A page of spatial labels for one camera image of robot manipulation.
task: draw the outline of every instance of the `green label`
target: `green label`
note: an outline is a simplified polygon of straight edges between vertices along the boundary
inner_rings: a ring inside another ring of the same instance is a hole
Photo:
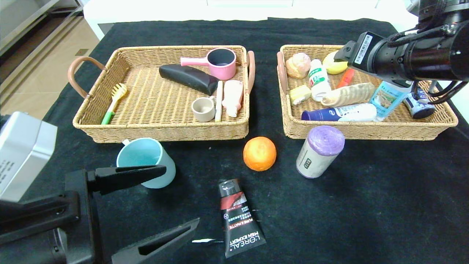
[[[323,81],[325,81],[324,77],[314,76],[313,78],[310,79],[310,86],[313,87],[316,84],[323,82]]]
[[[315,73],[317,73],[317,72],[320,72],[320,71],[322,71],[321,68],[314,69],[314,70],[312,70],[312,71],[309,72],[308,77],[311,77],[311,75],[313,75],[313,74],[315,74]]]

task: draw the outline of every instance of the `small beige cup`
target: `small beige cup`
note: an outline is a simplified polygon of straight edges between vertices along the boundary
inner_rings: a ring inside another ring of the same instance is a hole
[[[192,112],[199,122],[209,122],[215,117],[215,97],[200,97],[192,102]]]

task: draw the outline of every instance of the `basket handle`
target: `basket handle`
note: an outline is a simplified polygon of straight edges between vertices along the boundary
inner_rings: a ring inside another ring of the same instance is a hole
[[[277,72],[279,73],[280,87],[283,90],[284,94],[288,93],[288,80],[287,73],[285,71],[285,59],[283,58],[283,53],[281,51],[277,52]]]
[[[248,51],[248,64],[249,64],[249,74],[248,74],[248,94],[251,93],[252,87],[254,85],[254,77],[256,76],[256,60],[254,58],[254,51]]]
[[[75,71],[80,65],[80,63],[84,61],[90,61],[94,63],[94,65],[98,66],[98,68],[100,68],[101,70],[106,70],[106,67],[102,63],[98,62],[97,60],[91,57],[87,57],[87,56],[80,56],[76,58],[72,62],[72,64],[70,64],[70,67],[68,68],[68,72],[67,72],[68,81],[70,82],[70,85],[73,87],[73,89],[75,89],[77,93],[79,93],[84,99],[86,99],[88,98],[89,94],[86,93],[75,81]]]

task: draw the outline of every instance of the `orange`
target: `orange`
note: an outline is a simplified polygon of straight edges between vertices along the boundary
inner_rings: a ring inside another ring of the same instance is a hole
[[[277,150],[270,139],[256,137],[246,143],[242,157],[251,170],[265,171],[275,163]]]

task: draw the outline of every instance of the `pink saucepan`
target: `pink saucepan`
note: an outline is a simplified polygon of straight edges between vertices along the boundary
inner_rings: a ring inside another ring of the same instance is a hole
[[[216,48],[207,53],[205,58],[181,57],[181,66],[206,65],[210,74],[220,80],[229,80],[236,73],[236,54],[228,48]]]

